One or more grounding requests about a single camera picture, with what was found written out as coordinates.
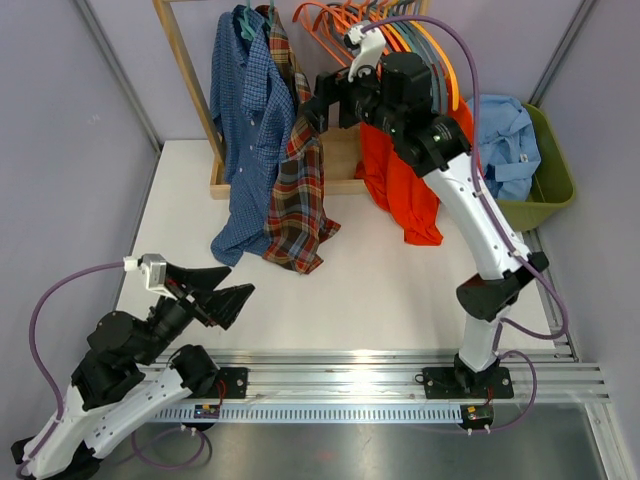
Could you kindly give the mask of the teal hanger plaid shirt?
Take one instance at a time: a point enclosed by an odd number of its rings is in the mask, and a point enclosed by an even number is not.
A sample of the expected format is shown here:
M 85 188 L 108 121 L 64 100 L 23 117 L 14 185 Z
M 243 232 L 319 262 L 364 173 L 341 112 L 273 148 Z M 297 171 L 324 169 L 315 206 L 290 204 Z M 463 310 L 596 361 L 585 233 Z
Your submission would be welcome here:
M 270 30 L 275 23 L 275 1 L 269 0 L 267 4 L 260 5 L 255 10 L 265 19 L 266 29 Z

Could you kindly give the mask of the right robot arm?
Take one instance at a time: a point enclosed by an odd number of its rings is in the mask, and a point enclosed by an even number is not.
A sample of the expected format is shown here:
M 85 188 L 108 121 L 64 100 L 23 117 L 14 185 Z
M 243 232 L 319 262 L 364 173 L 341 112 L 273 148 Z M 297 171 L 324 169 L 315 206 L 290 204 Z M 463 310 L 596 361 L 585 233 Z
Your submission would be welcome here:
M 338 229 L 324 208 L 320 136 L 338 105 L 342 128 L 381 138 L 409 178 L 448 209 L 476 263 L 456 290 L 467 316 L 462 346 L 451 366 L 423 371 L 426 394 L 497 393 L 506 375 L 496 351 L 505 312 L 548 259 L 516 240 L 489 197 L 463 122 L 436 113 L 426 63 L 408 52 L 355 60 L 320 74 L 314 86 L 295 75 L 292 91 L 274 68 L 254 61 L 232 68 L 225 73 L 224 61 L 214 61 L 210 107 L 226 145 L 230 216 L 212 241 L 213 256 L 233 265 L 248 252 L 299 273 L 320 265 L 318 247 Z

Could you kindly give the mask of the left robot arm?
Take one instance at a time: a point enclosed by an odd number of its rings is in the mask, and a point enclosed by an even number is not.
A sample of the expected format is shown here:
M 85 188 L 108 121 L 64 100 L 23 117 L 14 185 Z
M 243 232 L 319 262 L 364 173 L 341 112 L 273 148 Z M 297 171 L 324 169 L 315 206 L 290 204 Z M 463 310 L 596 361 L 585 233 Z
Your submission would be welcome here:
M 254 285 L 223 287 L 229 267 L 182 268 L 159 254 L 129 256 L 116 265 L 140 272 L 157 301 L 145 319 L 114 310 L 98 321 L 67 388 L 52 388 L 56 409 L 45 426 L 12 445 L 19 479 L 89 479 L 125 438 L 166 407 L 223 391 L 220 369 L 201 345 L 180 347 L 151 381 L 141 369 L 194 321 L 229 329 Z

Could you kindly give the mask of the light blue shirt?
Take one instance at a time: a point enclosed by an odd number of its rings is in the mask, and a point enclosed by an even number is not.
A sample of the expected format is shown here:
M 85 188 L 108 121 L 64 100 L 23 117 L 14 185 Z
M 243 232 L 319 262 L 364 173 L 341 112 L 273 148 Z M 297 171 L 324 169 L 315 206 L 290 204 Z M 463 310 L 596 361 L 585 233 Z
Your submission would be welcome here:
M 541 163 L 530 115 L 514 97 L 481 94 L 479 100 L 479 156 L 486 186 L 497 200 L 525 201 Z

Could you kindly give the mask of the red brown plaid shirt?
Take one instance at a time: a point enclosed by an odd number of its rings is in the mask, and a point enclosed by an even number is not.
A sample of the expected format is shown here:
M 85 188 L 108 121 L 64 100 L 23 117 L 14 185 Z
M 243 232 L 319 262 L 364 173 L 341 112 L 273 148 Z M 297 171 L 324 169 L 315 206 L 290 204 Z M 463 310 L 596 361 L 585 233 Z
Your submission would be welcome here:
M 333 237 L 340 225 L 325 213 L 322 140 L 299 112 L 301 104 L 311 98 L 311 91 L 277 9 L 269 47 L 288 87 L 295 122 L 272 189 L 265 225 L 270 245 L 263 258 L 298 274 L 309 274 L 323 263 L 319 246 Z

